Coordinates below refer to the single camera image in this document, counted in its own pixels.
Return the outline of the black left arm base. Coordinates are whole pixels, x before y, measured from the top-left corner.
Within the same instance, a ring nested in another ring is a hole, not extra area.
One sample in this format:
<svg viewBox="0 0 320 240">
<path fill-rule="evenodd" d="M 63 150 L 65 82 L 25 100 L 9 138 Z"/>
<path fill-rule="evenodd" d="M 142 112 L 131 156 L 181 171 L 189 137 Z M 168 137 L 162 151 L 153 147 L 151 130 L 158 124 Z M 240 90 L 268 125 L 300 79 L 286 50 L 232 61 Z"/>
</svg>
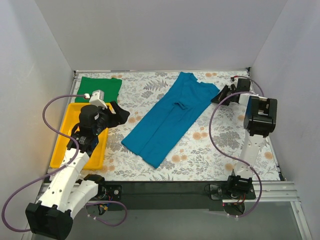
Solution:
<svg viewBox="0 0 320 240">
<path fill-rule="evenodd" d="M 96 199 L 99 201 L 120 201 L 123 187 L 117 183 L 101 181 L 98 183 Z"/>
</svg>

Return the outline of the blue t shirt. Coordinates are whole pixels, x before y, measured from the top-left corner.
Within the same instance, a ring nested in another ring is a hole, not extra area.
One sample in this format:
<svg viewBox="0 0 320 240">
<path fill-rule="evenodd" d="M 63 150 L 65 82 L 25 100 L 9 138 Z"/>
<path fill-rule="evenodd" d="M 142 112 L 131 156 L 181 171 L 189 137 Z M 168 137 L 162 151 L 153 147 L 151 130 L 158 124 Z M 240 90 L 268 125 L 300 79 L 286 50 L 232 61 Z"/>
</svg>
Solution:
<svg viewBox="0 0 320 240">
<path fill-rule="evenodd" d="M 213 83 L 199 82 L 194 74 L 181 72 L 121 143 L 158 168 L 219 92 Z"/>
</svg>

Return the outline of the yellow plastic tray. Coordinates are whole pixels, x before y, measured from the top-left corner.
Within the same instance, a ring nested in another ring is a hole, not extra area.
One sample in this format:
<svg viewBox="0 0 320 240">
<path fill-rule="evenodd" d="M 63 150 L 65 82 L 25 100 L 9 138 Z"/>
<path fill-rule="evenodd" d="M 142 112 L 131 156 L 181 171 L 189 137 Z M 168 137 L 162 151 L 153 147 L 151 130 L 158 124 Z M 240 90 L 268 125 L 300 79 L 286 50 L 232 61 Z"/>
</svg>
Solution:
<svg viewBox="0 0 320 240">
<path fill-rule="evenodd" d="M 66 109 L 66 113 L 64 115 L 62 125 L 60 127 L 60 131 L 63 134 L 70 135 L 72 128 L 79 122 L 79 114 L 81 112 L 81 108 L 89 105 L 89 103 L 70 103 Z M 101 170 L 103 168 L 103 162 L 105 157 L 105 150 L 107 147 L 108 140 L 108 129 L 106 128 L 99 136 L 98 136 L 98 144 L 94 149 L 90 159 L 83 167 L 83 170 Z M 53 150 L 53 154 L 50 161 L 50 167 L 57 169 L 60 167 L 64 157 L 65 151 L 67 150 L 67 144 L 70 139 L 64 136 L 59 135 L 56 140 L 56 144 Z"/>
</svg>

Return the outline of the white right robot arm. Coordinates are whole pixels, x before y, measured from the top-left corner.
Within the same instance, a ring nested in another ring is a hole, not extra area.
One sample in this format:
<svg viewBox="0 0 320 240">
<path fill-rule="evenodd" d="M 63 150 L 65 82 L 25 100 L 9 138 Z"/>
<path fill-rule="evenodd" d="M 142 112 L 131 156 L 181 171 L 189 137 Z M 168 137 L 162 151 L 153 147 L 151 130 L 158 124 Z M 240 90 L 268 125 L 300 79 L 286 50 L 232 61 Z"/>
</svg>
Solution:
<svg viewBox="0 0 320 240">
<path fill-rule="evenodd" d="M 251 83 L 254 81 L 246 76 L 231 77 L 232 84 L 225 85 L 223 89 L 211 99 L 218 107 L 237 103 L 245 106 L 243 120 L 245 130 L 244 143 L 238 163 L 231 172 L 232 176 L 249 179 L 253 176 L 251 169 L 256 162 L 259 149 L 263 141 L 276 128 L 278 100 L 250 92 Z"/>
</svg>

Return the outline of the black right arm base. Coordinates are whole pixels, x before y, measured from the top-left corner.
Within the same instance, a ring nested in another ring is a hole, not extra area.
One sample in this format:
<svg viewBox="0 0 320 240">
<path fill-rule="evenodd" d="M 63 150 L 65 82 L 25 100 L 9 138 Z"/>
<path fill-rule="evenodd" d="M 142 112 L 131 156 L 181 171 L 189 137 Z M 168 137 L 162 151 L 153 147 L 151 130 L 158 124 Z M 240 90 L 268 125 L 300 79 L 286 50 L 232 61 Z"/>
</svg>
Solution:
<svg viewBox="0 0 320 240">
<path fill-rule="evenodd" d="M 244 204 L 245 200 L 254 200 L 256 193 L 252 178 L 230 175 L 227 181 L 209 183 L 204 186 L 204 193 L 211 200 L 231 200 L 231 204 Z"/>
</svg>

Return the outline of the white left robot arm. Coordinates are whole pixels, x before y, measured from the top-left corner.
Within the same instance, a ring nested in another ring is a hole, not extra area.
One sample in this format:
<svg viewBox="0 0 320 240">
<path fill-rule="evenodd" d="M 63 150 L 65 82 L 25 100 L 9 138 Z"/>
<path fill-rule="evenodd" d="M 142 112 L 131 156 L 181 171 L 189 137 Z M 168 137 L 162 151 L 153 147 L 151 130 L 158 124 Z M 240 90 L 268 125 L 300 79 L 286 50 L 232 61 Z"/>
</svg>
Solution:
<svg viewBox="0 0 320 240">
<path fill-rule="evenodd" d="M 78 123 L 68 136 L 62 170 L 55 173 L 47 190 L 36 203 L 29 203 L 25 214 L 34 234 L 64 240 L 71 232 L 77 213 L 91 200 L 110 200 L 104 177 L 89 174 L 73 190 L 83 167 L 99 143 L 99 135 L 123 125 L 130 113 L 115 101 L 90 103 L 80 109 Z"/>
</svg>

